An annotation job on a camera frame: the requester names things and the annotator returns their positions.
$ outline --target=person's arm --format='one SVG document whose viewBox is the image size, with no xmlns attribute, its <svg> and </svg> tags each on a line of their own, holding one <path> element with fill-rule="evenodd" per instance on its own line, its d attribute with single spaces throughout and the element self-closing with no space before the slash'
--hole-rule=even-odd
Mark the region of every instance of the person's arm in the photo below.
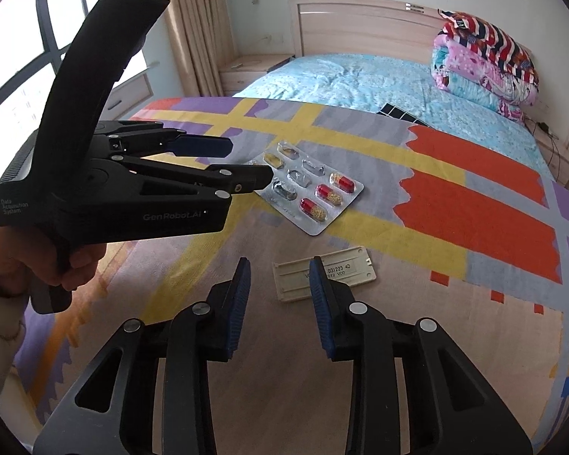
<svg viewBox="0 0 569 455">
<path fill-rule="evenodd" d="M 60 275 L 51 241 L 35 228 L 0 227 L 0 392 L 25 335 L 23 313 L 34 276 L 72 290 L 90 281 L 105 244 L 84 246 L 70 256 L 71 269 Z"/>
</svg>

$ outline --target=wooden headboard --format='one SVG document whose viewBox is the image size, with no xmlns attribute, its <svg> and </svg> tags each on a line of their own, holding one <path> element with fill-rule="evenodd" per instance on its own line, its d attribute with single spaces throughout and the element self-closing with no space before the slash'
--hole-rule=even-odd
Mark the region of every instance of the wooden headboard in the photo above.
<svg viewBox="0 0 569 455">
<path fill-rule="evenodd" d="M 391 0 L 289 0 L 295 54 L 360 53 L 429 63 L 437 10 Z"/>
</svg>

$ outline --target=stack of bedding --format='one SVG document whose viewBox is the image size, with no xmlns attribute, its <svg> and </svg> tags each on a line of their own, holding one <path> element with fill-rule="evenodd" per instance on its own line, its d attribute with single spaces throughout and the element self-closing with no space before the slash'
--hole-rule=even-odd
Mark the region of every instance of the stack of bedding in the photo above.
<svg viewBox="0 0 569 455">
<path fill-rule="evenodd" d="M 434 39 L 432 77 L 436 86 L 523 124 L 520 106 L 535 103 L 539 86 L 529 53 L 478 17 L 439 13 L 446 22 Z"/>
</svg>

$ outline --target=curtain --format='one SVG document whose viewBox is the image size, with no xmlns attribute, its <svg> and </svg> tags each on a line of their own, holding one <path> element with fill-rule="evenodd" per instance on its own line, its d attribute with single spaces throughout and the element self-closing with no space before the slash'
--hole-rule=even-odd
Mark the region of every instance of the curtain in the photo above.
<svg viewBox="0 0 569 455">
<path fill-rule="evenodd" d="M 170 0 L 168 33 L 186 96 L 222 96 L 218 68 L 234 60 L 226 0 Z"/>
</svg>

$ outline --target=pill blister pack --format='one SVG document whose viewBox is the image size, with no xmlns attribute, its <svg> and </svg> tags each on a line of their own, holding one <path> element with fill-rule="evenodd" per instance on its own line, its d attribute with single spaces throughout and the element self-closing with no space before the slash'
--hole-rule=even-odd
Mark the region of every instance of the pill blister pack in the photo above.
<svg viewBox="0 0 569 455">
<path fill-rule="evenodd" d="M 323 232 L 365 187 L 287 142 L 269 147 L 249 164 L 272 167 L 272 182 L 256 193 L 311 236 Z"/>
</svg>

